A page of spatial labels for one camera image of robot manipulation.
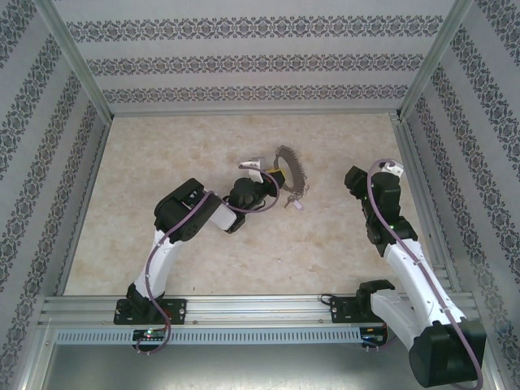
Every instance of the floor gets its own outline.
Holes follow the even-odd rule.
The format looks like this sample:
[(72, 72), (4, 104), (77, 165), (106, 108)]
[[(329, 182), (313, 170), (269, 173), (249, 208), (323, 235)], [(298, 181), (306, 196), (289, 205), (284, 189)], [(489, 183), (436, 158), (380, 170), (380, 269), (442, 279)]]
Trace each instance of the floor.
[[(167, 294), (353, 293), (381, 278), (399, 288), (344, 186), (352, 165), (401, 159), (387, 115), (189, 116), (115, 118), (66, 294), (125, 294), (150, 251), (159, 200), (190, 177), (227, 195), (246, 175), (239, 162), (263, 156), (271, 167), (281, 145), (305, 169), (305, 209), (284, 208), (283, 192), (232, 235), (208, 223), (183, 247)], [(421, 238), (405, 176), (401, 185), (401, 213)]]

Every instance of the yellow object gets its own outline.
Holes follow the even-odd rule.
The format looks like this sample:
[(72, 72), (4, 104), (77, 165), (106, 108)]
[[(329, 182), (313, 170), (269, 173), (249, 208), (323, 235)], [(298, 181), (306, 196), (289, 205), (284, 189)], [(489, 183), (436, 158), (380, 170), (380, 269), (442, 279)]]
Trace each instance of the yellow object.
[(285, 172), (282, 168), (280, 169), (276, 169), (276, 168), (272, 168), (270, 169), (269, 171), (266, 171), (267, 173), (276, 173), (276, 172), (282, 172), (282, 175), (284, 175), (284, 180), (287, 179), (287, 176), (285, 175)]

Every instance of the cable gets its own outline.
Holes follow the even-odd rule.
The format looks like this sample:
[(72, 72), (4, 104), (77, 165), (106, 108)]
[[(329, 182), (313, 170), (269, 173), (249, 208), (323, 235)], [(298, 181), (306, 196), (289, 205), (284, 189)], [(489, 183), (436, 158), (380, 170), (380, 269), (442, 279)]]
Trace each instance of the cable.
[[(387, 221), (384, 220), (383, 216), (381, 215), (381, 212), (379, 211), (377, 204), (375, 203), (374, 194), (372, 193), (372, 175), (374, 174), (373, 171), (379, 167), (380, 164), (386, 164), (390, 163), (390, 167), (393, 167), (395, 162), (391, 160), (390, 158), (381, 158), (380, 160), (377, 160), (372, 164), (368, 171), (368, 175), (366, 178), (366, 187), (368, 189), (368, 197), (370, 199), (370, 203), (372, 205), (372, 208), (374, 209), (375, 215), (377, 215), (378, 220), (383, 224), (383, 226), (388, 230), (388, 232), (392, 235), (392, 237), (396, 240), (396, 242), (399, 243), (401, 248), (414, 260), (414, 263), (419, 267), (422, 274), (426, 278), (428, 284), (430, 285), (431, 290), (435, 294), (435, 297), (437, 298), (437, 301), (440, 304), (440, 307), (442, 307), (444, 313), (449, 319), (449, 322), (452, 324), (453, 329), (455, 329), (455, 332), (461, 339), (462, 344), (464, 345), (464, 348), (466, 349), (468, 355), (470, 356), (471, 362), (473, 363), (473, 367), (475, 368), (477, 372), (477, 384), (474, 388), (469, 390), (480, 390), (483, 386), (483, 375), (482, 375), (482, 369), (479, 365), (479, 360), (475, 356), (475, 353), (473, 352), (473, 349), (471, 349), (470, 344), (468, 343), (468, 340), (462, 333), (461, 328), (458, 326), (457, 321), (455, 321), (455, 318), (452, 316), (451, 312), (449, 311), (448, 305), (446, 305), (446, 302), (444, 302), (444, 299), (440, 295), (439, 290), (437, 289), (435, 283), (430, 277), (430, 274), (428, 273), (426, 267), (424, 266), (423, 262), (415, 256), (414, 252), (411, 251), (411, 249), (408, 247), (408, 245), (405, 244), (405, 242), (392, 230), (392, 228), (388, 225)], [(468, 389), (463, 386), (460, 386), (458, 384), (453, 385), (455, 388), (460, 389)]]
[(329, 302), (325, 302), (325, 301), (323, 300), (323, 297), (337, 298), (335, 295), (332, 295), (332, 294), (322, 294), (321, 297), (319, 298), (319, 300), (320, 300), (324, 305), (327, 305), (327, 306), (330, 306), (330, 305), (331, 305), (331, 300), (329, 299)]
[(261, 209), (253, 209), (253, 210), (239, 209), (238, 207), (230, 206), (228, 203), (226, 203), (226, 207), (230, 210), (238, 211), (239, 213), (244, 213), (244, 214), (263, 213), (264, 211), (268, 211), (269, 209), (272, 209), (275, 206), (275, 204), (278, 203), (278, 200), (280, 199), (280, 186), (278, 185), (278, 182), (276, 181), (275, 177), (271, 173), (268, 173), (267, 171), (264, 171), (263, 169), (256, 168), (256, 167), (245, 167), (244, 165), (239, 165), (238, 169), (250, 169), (252, 171), (257, 171), (257, 172), (260, 172), (263, 175), (267, 176), (276, 187), (275, 200), (269, 206), (262, 207)]
[[(239, 211), (241, 213), (262, 213), (264, 211), (268, 211), (269, 209), (271, 209), (276, 204), (278, 199), (280, 198), (280, 186), (278, 185), (278, 182), (273, 177), (273, 175), (271, 175), (270, 173), (267, 173), (266, 171), (264, 171), (262, 169), (258, 169), (256, 167), (244, 167), (243, 165), (240, 165), (238, 168), (239, 169), (252, 169), (254, 171), (259, 171), (263, 175), (265, 175), (269, 179), (271, 179), (272, 182), (275, 184), (275, 187), (276, 187), (276, 198), (275, 198), (275, 201), (273, 201), (269, 206), (262, 207), (261, 210), (242, 210), (242, 209), (238, 209), (236, 207), (232, 207), (232, 206), (230, 206), (228, 204), (226, 204), (226, 207), (228, 207), (229, 209), (234, 210), (234, 211)], [(148, 297), (149, 297), (150, 301), (155, 306), (155, 309), (157, 309), (157, 311), (164, 317), (164, 321), (166, 322), (166, 325), (165, 325), (164, 329), (166, 329), (167, 334), (164, 337), (164, 340), (162, 341), (162, 343), (160, 345), (158, 345), (157, 348), (154, 348), (151, 351), (143, 351), (143, 350), (139, 349), (139, 345), (141, 344), (141, 342), (143, 340), (145, 340), (145, 338), (140, 338), (136, 342), (136, 351), (139, 354), (144, 354), (144, 355), (149, 356), (149, 355), (151, 355), (153, 353), (159, 352), (161, 349), (163, 349), (168, 344), (168, 341), (170, 340), (170, 337), (171, 337), (170, 317), (168, 316), (168, 314), (166, 314), (164, 312), (163, 308), (157, 303), (157, 301), (155, 300), (154, 295), (152, 293), (152, 288), (150, 287), (150, 265), (152, 263), (152, 259), (154, 258), (155, 254), (157, 253), (157, 251), (160, 248), (160, 246), (164, 243), (164, 241), (173, 232), (175, 232), (176, 230), (180, 229), (185, 223), (187, 223), (195, 215), (195, 213), (197, 213), (197, 211), (199, 211), (199, 209), (202, 207), (204, 202), (213, 193), (214, 193), (213, 191), (208, 191), (207, 193), (205, 193), (204, 196), (202, 197), (202, 199), (189, 211), (189, 213), (186, 214), (186, 216), (184, 218), (182, 218), (174, 227), (172, 227), (170, 230), (168, 230), (166, 233), (164, 233), (164, 236), (162, 236), (161, 239), (158, 241), (158, 243), (152, 248), (152, 251), (150, 252), (150, 254), (148, 256), (148, 259), (146, 260), (146, 265), (145, 265), (145, 286), (146, 286), (146, 292), (148, 293)]]
[(361, 345), (363, 346), (363, 344), (367, 344), (372, 348), (379, 348), (379, 346), (376, 343), (373, 343), (369, 340), (362, 339)]
[(388, 340), (386, 343), (384, 343), (383, 345), (377, 345), (376, 343), (373, 343), (374, 345), (372, 345), (372, 346), (375, 346), (375, 347), (379, 346), (377, 352), (381, 352), (381, 351), (384, 352), (384, 350), (387, 349), (388, 347), (392, 346), (392, 344), (395, 343), (396, 340), (399, 340), (399, 338), (397, 336), (394, 336), (390, 340)]

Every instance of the tag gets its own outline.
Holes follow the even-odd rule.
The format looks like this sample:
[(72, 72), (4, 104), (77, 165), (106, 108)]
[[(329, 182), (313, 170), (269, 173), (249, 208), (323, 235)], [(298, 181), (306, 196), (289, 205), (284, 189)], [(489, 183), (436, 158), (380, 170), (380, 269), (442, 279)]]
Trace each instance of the tag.
[[(264, 157), (255, 157), (255, 158), (250, 159), (249, 161), (241, 162), (240, 164), (243, 167), (254, 167), (254, 168), (258, 168), (258, 169), (263, 169), (264, 160), (265, 160)], [(253, 169), (249, 169), (248, 173), (249, 173), (249, 178), (252, 181), (256, 181), (258, 183), (263, 183), (262, 173), (260, 173), (259, 171), (255, 171)]]
[(298, 211), (303, 211), (304, 210), (303, 205), (299, 201), (294, 201), (292, 203), (292, 205), (295, 206), (296, 210), (298, 210)]

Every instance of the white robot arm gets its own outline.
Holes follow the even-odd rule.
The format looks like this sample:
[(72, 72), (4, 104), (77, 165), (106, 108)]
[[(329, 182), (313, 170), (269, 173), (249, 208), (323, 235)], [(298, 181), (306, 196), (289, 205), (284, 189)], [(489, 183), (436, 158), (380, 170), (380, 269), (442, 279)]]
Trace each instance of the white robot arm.
[(367, 173), (352, 167), (344, 183), (350, 193), (362, 201), (368, 238), (396, 272), (411, 307), (387, 280), (361, 284), (357, 291), (357, 298), (361, 298), (360, 306), (381, 318), (396, 333), (409, 350), (410, 366), (422, 386), (476, 380), (475, 365), (447, 312), (460, 328), (480, 366), (486, 344), (483, 326), (480, 321), (467, 320), (450, 300), (425, 259), (417, 234), (400, 216), (402, 166), (387, 163), (381, 168), (381, 172), (371, 177), (370, 187), (379, 217), (388, 223), (415, 258), (409, 256), (379, 220), (368, 196)]
[(278, 189), (284, 184), (282, 171), (266, 173), (253, 163), (244, 162), (240, 165), (249, 168), (250, 177), (238, 179), (229, 196), (224, 198), (225, 201), (207, 192), (195, 179), (190, 179), (157, 204), (154, 210), (156, 231), (151, 249), (155, 253), (135, 282), (128, 287), (126, 296), (140, 321), (154, 323), (160, 317), (152, 300), (163, 299), (167, 277), (180, 247), (191, 240), (207, 221), (233, 233), (244, 224), (246, 214), (263, 207), (260, 205), (262, 202), (265, 204), (266, 196), (277, 196)]

